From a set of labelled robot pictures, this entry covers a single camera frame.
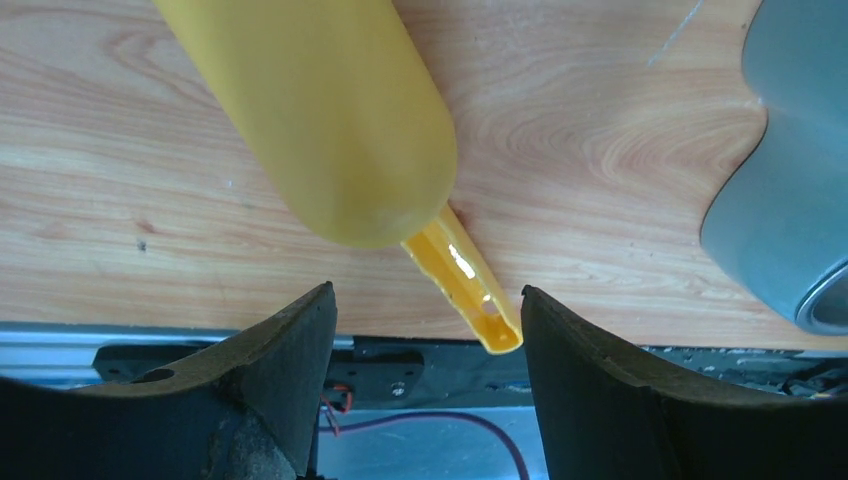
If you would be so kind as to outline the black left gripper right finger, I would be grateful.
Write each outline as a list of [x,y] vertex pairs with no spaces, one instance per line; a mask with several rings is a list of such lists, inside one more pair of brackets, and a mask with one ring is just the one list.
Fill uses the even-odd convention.
[[553,479],[843,479],[847,401],[737,386],[522,291],[524,352]]

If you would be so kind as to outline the yellow plastic scoop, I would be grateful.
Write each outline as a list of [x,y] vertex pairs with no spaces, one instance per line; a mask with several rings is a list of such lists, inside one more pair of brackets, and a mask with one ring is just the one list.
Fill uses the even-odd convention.
[[401,245],[492,354],[516,307],[449,206],[454,123],[390,1],[160,1],[157,9],[310,231]]

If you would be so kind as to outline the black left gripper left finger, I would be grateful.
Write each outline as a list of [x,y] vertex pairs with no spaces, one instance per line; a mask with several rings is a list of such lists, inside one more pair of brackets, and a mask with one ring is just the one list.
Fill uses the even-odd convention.
[[1,382],[5,479],[296,479],[309,468],[337,306],[323,283],[126,383]]

